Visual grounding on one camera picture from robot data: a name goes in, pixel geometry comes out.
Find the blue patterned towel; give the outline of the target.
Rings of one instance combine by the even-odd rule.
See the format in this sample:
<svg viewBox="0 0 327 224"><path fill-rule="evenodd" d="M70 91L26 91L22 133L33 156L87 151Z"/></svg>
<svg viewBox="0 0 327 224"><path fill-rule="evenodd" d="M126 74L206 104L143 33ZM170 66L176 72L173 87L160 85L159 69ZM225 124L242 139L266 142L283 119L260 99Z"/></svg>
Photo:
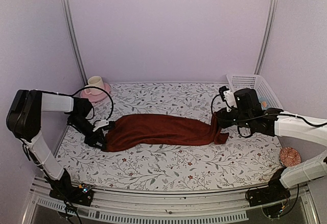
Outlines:
<svg viewBox="0 0 327 224"><path fill-rule="evenodd" d="M263 110L266 110L270 107L268 100L264 97L260 97L259 102Z"/></svg>

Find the dark red towel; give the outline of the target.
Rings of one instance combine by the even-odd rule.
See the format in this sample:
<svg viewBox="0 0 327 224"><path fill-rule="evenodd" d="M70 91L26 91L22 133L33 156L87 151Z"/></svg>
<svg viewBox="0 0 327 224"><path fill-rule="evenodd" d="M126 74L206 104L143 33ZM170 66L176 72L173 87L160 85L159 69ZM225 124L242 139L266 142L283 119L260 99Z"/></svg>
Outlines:
<svg viewBox="0 0 327 224"><path fill-rule="evenodd" d="M139 144L202 146L225 144L229 138L212 117L207 124L196 119L163 114L130 114L115 121L105 136L104 152L120 152Z"/></svg>

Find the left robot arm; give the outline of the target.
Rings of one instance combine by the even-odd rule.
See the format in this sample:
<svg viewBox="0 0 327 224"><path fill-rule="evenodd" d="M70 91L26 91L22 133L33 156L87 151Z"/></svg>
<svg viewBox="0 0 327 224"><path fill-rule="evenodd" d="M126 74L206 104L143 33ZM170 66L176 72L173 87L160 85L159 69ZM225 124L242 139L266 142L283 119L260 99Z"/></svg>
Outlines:
<svg viewBox="0 0 327 224"><path fill-rule="evenodd" d="M85 144L104 150L106 142L103 129L109 126L108 119L90 123L88 114L93 105L86 98L41 90L18 90L9 109L6 125L14 137L22 142L26 155L40 167L52 189L66 201L76 196L77 187L71 177L49 149L41 132L42 112L63 112L67 123L84 135Z"/></svg>

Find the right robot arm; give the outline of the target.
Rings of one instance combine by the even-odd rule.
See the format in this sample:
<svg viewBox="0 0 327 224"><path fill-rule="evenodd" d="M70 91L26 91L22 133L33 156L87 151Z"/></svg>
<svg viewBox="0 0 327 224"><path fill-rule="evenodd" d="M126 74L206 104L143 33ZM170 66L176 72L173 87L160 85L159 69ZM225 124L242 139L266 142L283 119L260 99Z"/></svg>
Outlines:
<svg viewBox="0 0 327 224"><path fill-rule="evenodd" d="M219 89L225 108L213 112L220 127L246 128L249 137L263 134L278 137L285 145L301 153L305 146L313 146L305 158L294 166L284 166L269 180L264 197L276 201L288 189L297 184L314 181L326 176L326 119L291 113L280 108L264 109L255 89L243 88L232 91L223 86Z"/></svg>

